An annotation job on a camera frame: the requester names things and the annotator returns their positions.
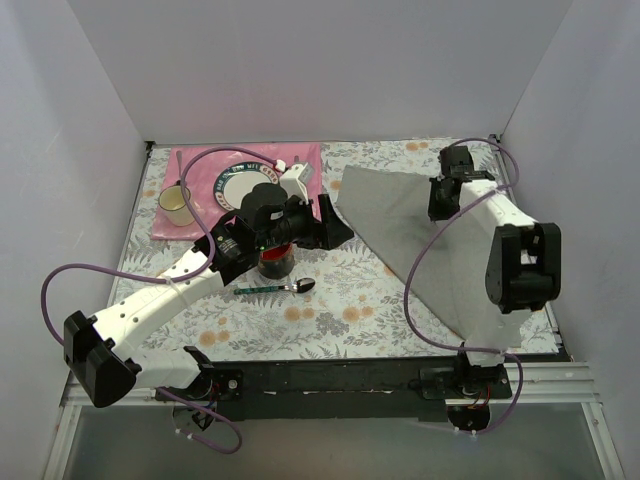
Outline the spoon with green handle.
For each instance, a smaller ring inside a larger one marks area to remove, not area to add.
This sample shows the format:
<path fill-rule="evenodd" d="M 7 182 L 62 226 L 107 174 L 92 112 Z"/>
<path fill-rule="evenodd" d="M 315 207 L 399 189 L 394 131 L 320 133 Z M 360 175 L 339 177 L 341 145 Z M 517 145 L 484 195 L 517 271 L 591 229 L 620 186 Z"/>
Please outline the spoon with green handle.
<path fill-rule="evenodd" d="M 316 281 L 312 278 L 306 277 L 295 280 L 290 283 L 282 285 L 269 285 L 260 287 L 248 287 L 237 288 L 233 290 L 234 295 L 250 295 L 259 293 L 273 293 L 273 292 L 290 292 L 294 294 L 303 294 L 311 291 L 316 285 Z"/>

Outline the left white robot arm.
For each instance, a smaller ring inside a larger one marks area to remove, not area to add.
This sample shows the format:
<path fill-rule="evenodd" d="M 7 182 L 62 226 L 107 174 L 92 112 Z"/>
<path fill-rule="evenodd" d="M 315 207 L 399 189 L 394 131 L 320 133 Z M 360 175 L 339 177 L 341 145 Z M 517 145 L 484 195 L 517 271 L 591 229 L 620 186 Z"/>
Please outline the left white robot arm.
<path fill-rule="evenodd" d="M 352 239 L 326 194 L 312 205 L 276 184 L 259 184 L 240 208 L 224 214 L 157 284 L 90 317 L 77 311 L 64 322 L 65 362 L 92 404 L 110 406 L 139 388 L 168 387 L 193 400 L 213 386 L 207 357 L 195 347 L 146 352 L 157 329 L 199 299 L 256 267 L 262 253 L 295 244 L 333 250 Z"/>

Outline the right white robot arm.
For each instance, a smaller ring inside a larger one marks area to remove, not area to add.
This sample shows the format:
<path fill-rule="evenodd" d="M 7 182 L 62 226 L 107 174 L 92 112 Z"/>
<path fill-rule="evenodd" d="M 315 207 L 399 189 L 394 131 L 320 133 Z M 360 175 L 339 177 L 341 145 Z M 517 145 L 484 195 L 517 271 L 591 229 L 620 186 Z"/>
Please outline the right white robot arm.
<path fill-rule="evenodd" d="M 463 350 L 436 384 L 464 397 L 506 399 L 505 351 L 519 346 L 522 324 L 561 290 L 561 231 L 499 192 L 467 146 L 442 149 L 439 161 L 428 216 L 443 232 L 425 258 L 423 301 Z"/>

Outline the grey cloth napkin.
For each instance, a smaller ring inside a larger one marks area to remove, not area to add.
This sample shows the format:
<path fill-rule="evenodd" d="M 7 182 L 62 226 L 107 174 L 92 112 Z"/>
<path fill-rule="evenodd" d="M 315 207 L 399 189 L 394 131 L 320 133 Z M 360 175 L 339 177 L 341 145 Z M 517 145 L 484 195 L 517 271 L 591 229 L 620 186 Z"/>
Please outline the grey cloth napkin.
<path fill-rule="evenodd" d="M 348 166 L 337 207 L 365 244 L 405 281 L 416 257 L 441 223 L 427 214 L 430 183 L 415 173 Z M 423 257 L 411 292 L 446 327 L 480 346 L 518 348 L 528 316 L 505 316 L 486 292 L 493 227 L 474 217 L 476 207 L 456 220 Z"/>

